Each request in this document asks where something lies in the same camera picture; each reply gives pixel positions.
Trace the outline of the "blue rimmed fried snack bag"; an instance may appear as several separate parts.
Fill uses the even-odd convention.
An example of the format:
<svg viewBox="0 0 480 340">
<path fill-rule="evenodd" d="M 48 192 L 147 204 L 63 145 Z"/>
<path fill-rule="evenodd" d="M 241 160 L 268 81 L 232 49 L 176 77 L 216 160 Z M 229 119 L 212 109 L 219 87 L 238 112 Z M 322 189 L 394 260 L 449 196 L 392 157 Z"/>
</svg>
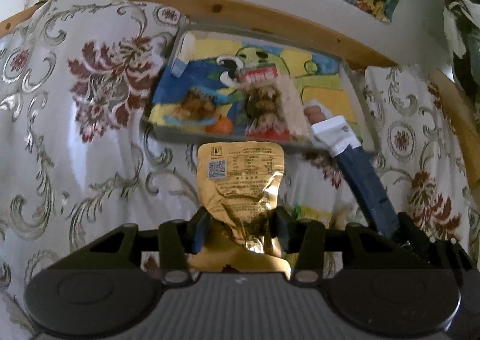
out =
<svg viewBox="0 0 480 340">
<path fill-rule="evenodd" d="M 213 90 L 204 86 L 191 87 L 179 102 L 172 104 L 163 119 L 175 126 L 210 126 L 221 118 L 224 107 L 231 107 L 239 91 Z"/>
</svg>

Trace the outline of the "white rice cracker bar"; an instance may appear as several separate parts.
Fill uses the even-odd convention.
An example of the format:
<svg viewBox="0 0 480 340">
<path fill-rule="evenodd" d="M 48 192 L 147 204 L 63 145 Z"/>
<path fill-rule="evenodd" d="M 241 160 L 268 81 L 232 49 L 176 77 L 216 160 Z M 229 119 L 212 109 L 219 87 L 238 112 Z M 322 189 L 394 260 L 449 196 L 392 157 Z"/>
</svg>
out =
<svg viewBox="0 0 480 340">
<path fill-rule="evenodd" d="M 281 117 L 294 141 L 306 143 L 310 139 L 310 126 L 304 115 L 304 105 L 292 78 L 280 75 L 275 79 L 279 92 Z"/>
</svg>

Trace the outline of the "floral white bed cover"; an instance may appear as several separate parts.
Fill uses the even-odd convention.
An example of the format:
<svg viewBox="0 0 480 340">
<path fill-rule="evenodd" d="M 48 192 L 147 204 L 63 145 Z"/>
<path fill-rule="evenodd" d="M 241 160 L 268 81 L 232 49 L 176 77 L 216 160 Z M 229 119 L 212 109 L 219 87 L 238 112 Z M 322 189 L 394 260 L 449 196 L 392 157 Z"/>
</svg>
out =
<svg viewBox="0 0 480 340">
<path fill-rule="evenodd" d="M 190 24 L 167 4 L 50 0 L 1 39 L 2 338 L 35 335 L 23 293 L 42 269 L 120 224 L 199 206 L 197 146 L 146 116 Z M 359 80 L 394 207 L 477 260 L 479 211 L 439 88 L 415 67 Z"/>
</svg>

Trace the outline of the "dark blue packet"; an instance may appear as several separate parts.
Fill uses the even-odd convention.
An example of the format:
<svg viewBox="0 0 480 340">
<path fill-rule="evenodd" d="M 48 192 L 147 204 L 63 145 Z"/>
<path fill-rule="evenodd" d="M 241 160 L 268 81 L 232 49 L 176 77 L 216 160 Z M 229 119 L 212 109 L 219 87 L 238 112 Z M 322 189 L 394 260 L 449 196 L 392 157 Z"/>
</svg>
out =
<svg viewBox="0 0 480 340">
<path fill-rule="evenodd" d="M 343 116 L 312 126 L 314 137 L 335 160 L 350 186 L 368 225 L 385 238 L 392 238 L 399 219 L 386 190 L 371 165 L 359 138 Z"/>
</svg>

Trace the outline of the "gold foil snack pouch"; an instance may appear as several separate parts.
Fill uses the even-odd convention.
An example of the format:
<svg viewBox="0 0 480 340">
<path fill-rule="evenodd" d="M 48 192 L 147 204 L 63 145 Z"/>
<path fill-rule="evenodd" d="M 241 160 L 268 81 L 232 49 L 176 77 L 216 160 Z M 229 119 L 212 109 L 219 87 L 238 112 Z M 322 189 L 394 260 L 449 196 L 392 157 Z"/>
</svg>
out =
<svg viewBox="0 0 480 340">
<path fill-rule="evenodd" d="M 285 171 L 277 143 L 206 143 L 198 149 L 201 205 L 221 223 L 228 239 L 249 251 L 281 256 L 269 218 L 278 205 Z"/>
</svg>

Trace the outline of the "wooden bed frame rail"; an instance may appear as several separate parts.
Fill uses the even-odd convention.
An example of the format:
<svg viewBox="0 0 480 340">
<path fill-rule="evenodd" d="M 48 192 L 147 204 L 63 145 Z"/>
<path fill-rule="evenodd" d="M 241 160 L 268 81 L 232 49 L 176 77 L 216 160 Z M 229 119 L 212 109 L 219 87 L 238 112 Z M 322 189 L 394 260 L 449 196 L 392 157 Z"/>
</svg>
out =
<svg viewBox="0 0 480 340">
<path fill-rule="evenodd" d="M 19 23 L 29 19 L 47 0 L 39 0 L 32 7 L 16 13 L 1 22 L 1 36 L 10 34 Z M 189 17 L 241 26 L 267 35 L 277 35 L 309 47 L 340 56 L 352 68 L 366 66 L 391 67 L 399 60 L 391 60 L 381 52 L 367 47 L 328 27 L 313 21 L 290 15 L 244 0 L 133 0 L 167 4 L 179 9 Z M 459 135 L 460 147 L 465 159 L 470 188 L 479 188 L 479 133 L 473 121 L 473 108 L 461 95 L 459 88 L 439 71 L 433 75 L 446 113 Z"/>
</svg>

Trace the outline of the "red label braised egg pack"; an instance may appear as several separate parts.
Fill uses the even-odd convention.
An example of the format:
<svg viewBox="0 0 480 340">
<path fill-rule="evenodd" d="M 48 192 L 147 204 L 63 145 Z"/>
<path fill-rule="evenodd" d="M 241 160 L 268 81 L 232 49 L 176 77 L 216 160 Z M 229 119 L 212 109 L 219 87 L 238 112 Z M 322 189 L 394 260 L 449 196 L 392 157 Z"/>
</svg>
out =
<svg viewBox="0 0 480 340">
<path fill-rule="evenodd" d="M 246 67 L 238 74 L 245 95 L 245 135 L 280 142 L 291 140 L 287 124 L 281 117 L 280 96 L 275 86 L 275 79 L 279 77 L 277 66 Z"/>
</svg>

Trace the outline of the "clear bag of clothes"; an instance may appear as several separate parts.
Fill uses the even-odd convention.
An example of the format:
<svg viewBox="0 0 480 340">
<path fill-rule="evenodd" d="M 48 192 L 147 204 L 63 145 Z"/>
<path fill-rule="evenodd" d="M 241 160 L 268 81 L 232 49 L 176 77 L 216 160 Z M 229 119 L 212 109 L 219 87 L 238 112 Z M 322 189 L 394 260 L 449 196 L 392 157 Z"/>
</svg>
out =
<svg viewBox="0 0 480 340">
<path fill-rule="evenodd" d="M 479 98 L 479 0 L 444 0 L 443 28 L 458 85 Z"/>
</svg>

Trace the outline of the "grey tray with painting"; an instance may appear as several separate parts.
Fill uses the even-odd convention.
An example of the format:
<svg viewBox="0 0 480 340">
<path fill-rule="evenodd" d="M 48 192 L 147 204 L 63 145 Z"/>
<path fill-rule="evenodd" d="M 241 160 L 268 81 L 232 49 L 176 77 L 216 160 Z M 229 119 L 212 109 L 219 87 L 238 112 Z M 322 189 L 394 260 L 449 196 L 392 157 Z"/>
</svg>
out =
<svg viewBox="0 0 480 340">
<path fill-rule="evenodd" d="M 148 121 L 171 142 L 258 140 L 321 150 L 312 127 L 342 116 L 367 152 L 380 139 L 343 59 L 283 38 L 193 24 L 176 38 Z"/>
</svg>

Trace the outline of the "yellow green snack packet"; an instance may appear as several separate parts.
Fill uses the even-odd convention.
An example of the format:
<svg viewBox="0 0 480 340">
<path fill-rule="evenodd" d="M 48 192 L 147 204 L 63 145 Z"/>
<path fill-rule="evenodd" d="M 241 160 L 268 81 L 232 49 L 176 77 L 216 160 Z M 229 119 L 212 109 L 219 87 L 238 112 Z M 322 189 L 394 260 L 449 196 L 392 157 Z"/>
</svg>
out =
<svg viewBox="0 0 480 340">
<path fill-rule="evenodd" d="M 325 227 L 328 227 L 332 219 L 332 213 L 326 210 L 318 210 L 311 208 L 304 204 L 295 204 L 292 215 L 296 220 L 309 219 L 321 222 Z"/>
</svg>

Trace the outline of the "sausage pack blue white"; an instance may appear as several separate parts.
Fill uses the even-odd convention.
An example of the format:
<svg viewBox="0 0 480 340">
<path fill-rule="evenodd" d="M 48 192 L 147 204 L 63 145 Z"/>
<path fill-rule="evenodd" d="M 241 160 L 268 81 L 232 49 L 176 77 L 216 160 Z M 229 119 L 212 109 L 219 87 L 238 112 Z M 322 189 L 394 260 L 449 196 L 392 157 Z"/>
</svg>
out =
<svg viewBox="0 0 480 340">
<path fill-rule="evenodd" d="M 304 104 L 304 115 L 310 125 L 328 120 L 334 116 L 325 105 L 313 99 Z"/>
</svg>

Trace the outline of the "round pastry in clear wrap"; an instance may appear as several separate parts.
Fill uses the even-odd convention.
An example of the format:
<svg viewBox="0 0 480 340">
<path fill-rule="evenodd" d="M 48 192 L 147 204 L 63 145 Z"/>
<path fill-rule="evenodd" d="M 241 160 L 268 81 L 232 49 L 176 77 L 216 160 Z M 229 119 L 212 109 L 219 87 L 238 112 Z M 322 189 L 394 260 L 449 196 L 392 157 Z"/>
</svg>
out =
<svg viewBox="0 0 480 340">
<path fill-rule="evenodd" d="M 352 208 L 338 209 L 332 217 L 332 226 L 336 230 L 345 230 L 347 224 L 363 224 L 364 218 L 358 210 Z"/>
</svg>

